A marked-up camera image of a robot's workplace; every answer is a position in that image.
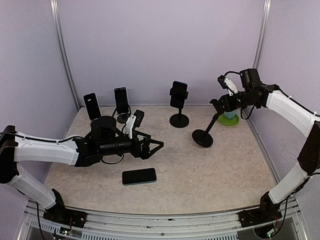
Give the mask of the phone with light-blue case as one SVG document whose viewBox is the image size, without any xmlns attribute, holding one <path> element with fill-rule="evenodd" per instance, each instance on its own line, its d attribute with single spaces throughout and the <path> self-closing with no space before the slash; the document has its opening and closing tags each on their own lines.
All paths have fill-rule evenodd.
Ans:
<svg viewBox="0 0 320 240">
<path fill-rule="evenodd" d="M 114 89 L 114 99 L 118 114 L 129 113 L 128 94 L 125 87 L 118 87 Z"/>
</svg>

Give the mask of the phone with lilac case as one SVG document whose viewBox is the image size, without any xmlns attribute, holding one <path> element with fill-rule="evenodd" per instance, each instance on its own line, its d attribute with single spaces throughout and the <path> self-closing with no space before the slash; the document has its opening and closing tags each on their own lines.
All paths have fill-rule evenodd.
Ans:
<svg viewBox="0 0 320 240">
<path fill-rule="evenodd" d="M 85 94 L 83 96 L 83 100 L 88 117 L 91 121 L 98 119 L 102 116 L 97 96 L 94 92 Z"/>
</svg>

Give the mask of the phone with teal case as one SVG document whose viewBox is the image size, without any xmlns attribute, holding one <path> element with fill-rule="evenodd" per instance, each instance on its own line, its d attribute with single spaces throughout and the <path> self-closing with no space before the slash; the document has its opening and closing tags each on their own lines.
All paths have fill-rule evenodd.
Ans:
<svg viewBox="0 0 320 240">
<path fill-rule="evenodd" d="M 124 186 L 154 183 L 157 181 L 154 168 L 128 170 L 122 172 L 122 184 Z"/>
</svg>

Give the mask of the phone with dark-blue case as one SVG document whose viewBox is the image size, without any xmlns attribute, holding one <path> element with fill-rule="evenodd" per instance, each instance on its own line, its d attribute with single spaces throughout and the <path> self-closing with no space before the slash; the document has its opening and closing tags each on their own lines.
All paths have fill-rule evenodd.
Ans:
<svg viewBox="0 0 320 240">
<path fill-rule="evenodd" d="M 173 81 L 172 88 L 169 91 L 170 106 L 177 109 L 182 109 L 185 100 L 188 98 L 188 85 L 185 82 Z"/>
</svg>

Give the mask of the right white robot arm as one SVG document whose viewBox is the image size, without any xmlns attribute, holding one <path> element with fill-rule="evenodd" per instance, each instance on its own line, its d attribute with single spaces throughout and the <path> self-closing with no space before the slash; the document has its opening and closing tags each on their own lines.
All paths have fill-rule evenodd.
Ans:
<svg viewBox="0 0 320 240">
<path fill-rule="evenodd" d="M 256 218 L 266 222 L 279 205 L 291 194 L 299 191 L 320 168 L 320 115 L 311 111 L 285 93 L 277 84 L 263 83 L 256 68 L 236 72 L 242 85 L 236 85 L 224 73 L 217 78 L 227 94 L 212 99 L 216 116 L 247 107 L 264 108 L 282 118 L 304 139 L 296 163 L 287 174 L 260 199 Z"/>
</svg>

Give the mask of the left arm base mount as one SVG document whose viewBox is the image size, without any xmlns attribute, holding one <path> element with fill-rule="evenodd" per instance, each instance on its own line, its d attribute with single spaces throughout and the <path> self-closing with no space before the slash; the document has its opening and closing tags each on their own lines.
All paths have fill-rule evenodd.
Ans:
<svg viewBox="0 0 320 240">
<path fill-rule="evenodd" d="M 43 218 L 69 227 L 83 228 L 87 219 L 87 213 L 68 208 L 53 211 L 46 210 Z"/>
</svg>

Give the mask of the black clamp phone stand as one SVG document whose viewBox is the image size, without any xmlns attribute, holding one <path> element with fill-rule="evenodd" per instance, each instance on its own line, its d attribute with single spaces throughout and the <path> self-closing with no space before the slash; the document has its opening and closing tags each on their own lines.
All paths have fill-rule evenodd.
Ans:
<svg viewBox="0 0 320 240">
<path fill-rule="evenodd" d="M 185 128 L 189 125 L 189 118 L 182 114 L 182 109 L 178 109 L 178 113 L 173 114 L 169 119 L 169 123 L 175 128 Z"/>
</svg>

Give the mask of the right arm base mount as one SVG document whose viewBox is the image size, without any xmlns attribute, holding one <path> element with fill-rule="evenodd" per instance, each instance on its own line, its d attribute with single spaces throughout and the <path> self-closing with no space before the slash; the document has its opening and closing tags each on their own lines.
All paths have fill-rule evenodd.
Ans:
<svg viewBox="0 0 320 240">
<path fill-rule="evenodd" d="M 260 208 L 254 208 L 240 211 L 238 217 L 241 227 L 246 228 L 281 219 L 282 213 L 279 210 L 263 212 Z"/>
</svg>

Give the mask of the folding phone stand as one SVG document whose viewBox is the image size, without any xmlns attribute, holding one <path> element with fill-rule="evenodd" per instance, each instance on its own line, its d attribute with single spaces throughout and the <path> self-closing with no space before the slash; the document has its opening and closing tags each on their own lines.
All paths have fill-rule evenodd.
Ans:
<svg viewBox="0 0 320 240">
<path fill-rule="evenodd" d="M 125 124 L 130 116 L 130 113 L 122 113 L 117 116 L 116 120 L 120 124 Z"/>
</svg>

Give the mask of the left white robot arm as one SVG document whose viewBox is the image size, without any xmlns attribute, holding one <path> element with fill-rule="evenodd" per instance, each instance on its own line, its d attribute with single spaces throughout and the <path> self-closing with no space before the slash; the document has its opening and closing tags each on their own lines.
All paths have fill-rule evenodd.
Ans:
<svg viewBox="0 0 320 240">
<path fill-rule="evenodd" d="M 59 163 L 85 168 L 102 162 L 105 156 L 122 157 L 124 154 L 147 160 L 164 143 L 136 131 L 140 124 L 141 119 L 132 115 L 120 131 L 116 119 L 106 115 L 91 121 L 86 136 L 72 135 L 65 139 L 36 138 L 18 133 L 15 126 L 8 125 L 0 134 L 0 182 L 36 201 L 57 221 L 66 222 L 70 211 L 60 193 L 45 187 L 20 163 Z"/>
</svg>

